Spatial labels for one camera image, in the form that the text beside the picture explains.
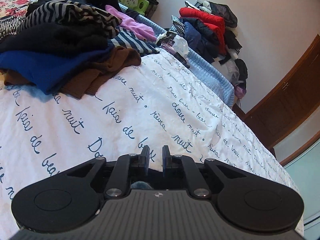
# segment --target red jacket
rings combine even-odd
[[[209,29],[211,29],[217,35],[218,40],[220,42],[219,53],[222,55],[226,54],[226,48],[223,37],[225,32],[225,23],[222,17],[187,7],[181,8],[179,13],[181,17],[191,17],[200,19]]]

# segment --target zebra print fabric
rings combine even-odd
[[[25,16],[14,15],[9,18],[0,19],[0,39],[6,35],[17,34],[18,27],[25,18]]]
[[[93,6],[73,2],[70,0],[53,0],[39,6],[19,26],[18,33],[37,24],[55,22],[57,24],[91,23],[106,31],[107,37],[117,36],[115,29],[121,22],[112,14]]]
[[[120,32],[118,36],[108,41],[109,45],[135,49],[141,56],[159,53],[159,51],[149,43],[139,40],[133,32],[122,27],[117,27],[117,29],[119,29]]]

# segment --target logo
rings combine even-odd
[[[162,196],[163,196],[163,194],[162,194],[162,193],[160,193],[160,192],[158,192],[158,193],[156,193],[156,194],[155,194],[155,196],[160,198],[160,197],[162,197]]]

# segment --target green container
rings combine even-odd
[[[119,1],[119,3],[127,6],[128,8],[131,8],[131,9],[137,11],[139,14],[141,14],[143,16],[144,16],[146,9],[149,6],[149,1],[147,1],[147,0],[138,0],[138,5],[133,8],[130,7],[128,4],[126,4],[126,0],[118,0],[118,1]]]

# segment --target brown sweater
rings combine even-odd
[[[84,94],[95,95],[99,87],[114,77],[121,69],[128,66],[139,66],[141,57],[134,49],[116,47],[111,51],[110,58],[102,63],[87,62],[85,69],[71,78],[60,91],[80,99]],[[22,85],[30,82],[20,73],[8,70],[4,84]]]

